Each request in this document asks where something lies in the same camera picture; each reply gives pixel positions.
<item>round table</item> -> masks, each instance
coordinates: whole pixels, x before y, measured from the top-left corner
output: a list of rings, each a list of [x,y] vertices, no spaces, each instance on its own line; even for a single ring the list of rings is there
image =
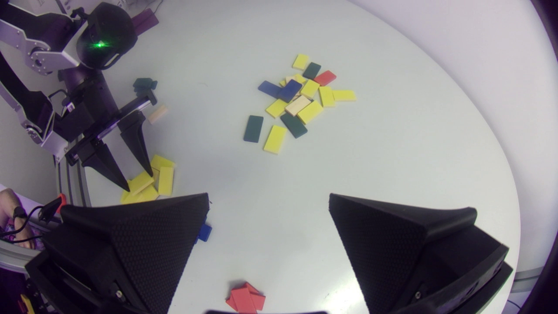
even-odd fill
[[[475,105],[428,55],[346,1],[165,1],[159,25],[105,71],[115,100],[151,77],[169,113],[143,132],[150,157],[176,162],[173,196],[208,192],[208,242],[188,260],[169,313],[231,311],[249,281],[264,312],[367,313],[328,212],[329,193],[430,208],[475,207],[476,225],[509,246],[517,265],[519,206],[504,153]],[[331,70],[358,101],[326,108],[281,152],[262,150],[273,98],[257,90],[300,73],[297,54]],[[260,142],[242,140],[264,116]],[[118,132],[105,138],[122,172],[142,171]],[[122,190],[86,170],[93,206]],[[501,312],[513,275],[485,308]]]

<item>yellow wooden block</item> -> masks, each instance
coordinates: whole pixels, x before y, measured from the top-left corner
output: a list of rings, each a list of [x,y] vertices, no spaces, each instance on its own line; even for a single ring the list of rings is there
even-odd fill
[[[274,101],[269,107],[267,107],[266,112],[269,113],[272,117],[277,118],[283,112],[285,112],[285,107],[287,107],[288,103],[278,99]]]
[[[298,56],[296,56],[295,62],[292,64],[292,67],[294,69],[304,70],[304,68],[306,67],[306,63],[308,63],[308,59],[309,58],[307,55],[299,54]]]
[[[130,187],[130,196],[134,196],[137,193],[141,192],[154,181],[155,180],[153,180],[153,178],[150,177],[147,172],[144,171],[140,173],[140,175],[133,178],[128,184],[128,186]]]
[[[155,190],[153,184],[150,184],[147,188],[139,193],[140,202],[154,201],[159,197],[159,193]]]
[[[300,118],[302,123],[307,124],[323,110],[324,108],[320,105],[319,102],[313,101],[304,109],[302,109],[297,116]]]
[[[267,137],[267,141],[263,147],[263,150],[269,151],[270,153],[279,154],[279,150],[281,149],[281,144],[283,143],[285,134],[287,134],[287,128],[277,125],[272,126],[270,135]]]
[[[306,84],[304,84],[304,87],[300,90],[300,93],[308,98],[313,98],[318,91],[318,87],[320,87],[320,84],[309,79]]]
[[[299,98],[288,104],[288,106],[285,107],[285,111],[290,113],[291,116],[296,116],[296,114],[304,109],[304,107],[308,106],[310,102],[311,101],[306,98],[306,96],[300,96]]]
[[[335,98],[335,101],[357,100],[357,96],[355,96],[353,91],[333,91],[333,98]]]
[[[174,177],[174,169],[170,167],[161,167],[159,174],[159,194],[170,196],[172,194],[172,179]]]
[[[295,74],[295,81],[299,82],[300,84],[304,84],[306,82],[306,79],[300,75],[300,74]]]
[[[171,167],[174,168],[175,163],[173,163],[172,161],[165,159],[159,155],[155,155],[153,156],[153,159],[151,159],[151,167],[155,168],[157,170],[160,170],[161,167]]]
[[[321,98],[321,105],[325,107],[335,107],[335,98],[333,97],[333,91],[329,86],[322,86],[318,88]]]
[[[167,107],[165,107],[165,105],[161,105],[157,110],[155,110],[155,112],[150,114],[147,119],[149,120],[149,123],[154,124],[155,122],[157,122],[157,120],[159,120],[161,117],[163,117],[166,113],[167,113]]]

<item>robotic arm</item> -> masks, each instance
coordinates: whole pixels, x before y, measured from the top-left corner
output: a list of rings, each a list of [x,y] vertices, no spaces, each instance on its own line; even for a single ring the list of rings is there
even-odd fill
[[[56,161],[78,160],[129,191],[128,183],[102,138],[118,126],[121,137],[153,176],[141,126],[141,110],[155,105],[149,89],[118,109],[102,70],[112,66],[137,41],[132,20],[121,8],[99,4],[91,14],[35,16],[0,0],[0,40],[18,49],[39,75],[57,72],[66,85],[62,114],[42,92],[29,91],[0,53],[0,95],[16,111],[31,139]],[[70,144],[81,138],[75,145]]]

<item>yellow object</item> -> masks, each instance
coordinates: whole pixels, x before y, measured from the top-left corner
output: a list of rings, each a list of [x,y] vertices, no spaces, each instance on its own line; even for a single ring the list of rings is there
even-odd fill
[[[313,101],[304,109],[302,109],[297,116],[300,118],[302,123],[307,124],[323,110],[324,109],[319,102]]]
[[[357,96],[355,96],[353,91],[333,91],[333,98],[335,98],[335,101],[357,100]]]
[[[306,96],[300,96],[299,98],[288,104],[288,106],[285,107],[285,111],[290,113],[291,116],[296,116],[296,114],[304,109],[304,107],[308,106],[310,102],[311,101],[306,98]]]
[[[27,308],[27,314],[35,314],[35,310],[33,310],[33,305],[31,305],[31,300],[29,300],[29,298],[25,294],[20,294],[20,298],[21,301],[23,301],[25,307]]]
[[[295,81],[299,82],[300,84],[304,84],[304,82],[306,82],[306,79],[300,75],[300,74],[295,74]]]
[[[287,134],[286,128],[276,125],[272,126],[270,135],[267,137],[267,141],[263,147],[263,150],[269,151],[270,153],[279,154],[279,150],[281,149],[281,144],[283,143],[285,134]]]
[[[153,159],[151,159],[151,167],[155,168],[157,170],[160,170],[161,167],[171,167],[174,168],[175,163],[173,163],[172,161],[165,159],[159,155],[155,155],[153,156]]]
[[[155,180],[149,176],[147,172],[142,172],[137,177],[133,178],[128,186],[130,187],[130,195],[134,196],[141,192],[143,189],[147,188],[148,185],[153,183]]]
[[[159,174],[159,194],[170,196],[172,194],[172,178],[174,177],[174,169],[170,167],[161,167]]]
[[[322,86],[318,88],[321,98],[321,105],[324,107],[335,107],[335,98],[333,98],[333,91],[329,86]]]
[[[155,190],[153,184],[150,184],[147,188],[141,191],[139,194],[138,202],[154,201],[159,197],[159,193]]]
[[[306,84],[304,84],[304,87],[300,90],[300,93],[308,98],[313,98],[318,91],[318,87],[320,87],[320,84],[309,79]]]
[[[278,99],[274,101],[269,107],[267,107],[266,112],[269,113],[272,117],[277,118],[283,112],[285,112],[285,107],[287,107],[288,103]]]
[[[292,64],[293,69],[304,70],[306,67],[306,63],[308,63],[308,56],[299,54],[296,56],[295,62]]]

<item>human hand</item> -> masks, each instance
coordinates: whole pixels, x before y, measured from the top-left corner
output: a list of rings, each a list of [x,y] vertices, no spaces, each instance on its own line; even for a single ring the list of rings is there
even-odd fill
[[[19,228],[21,228],[21,226],[23,226],[23,223],[25,222],[25,219],[18,217],[13,221],[13,228],[15,230],[18,230]],[[30,238],[34,236],[33,231],[31,230],[31,226],[29,224],[25,225],[25,228],[23,228],[23,230],[21,230],[20,232],[16,233],[16,240],[24,240],[27,238]],[[16,245],[21,246],[22,248],[28,248],[28,249],[35,249],[35,240],[29,240],[26,242],[20,242],[20,243],[15,243]]]

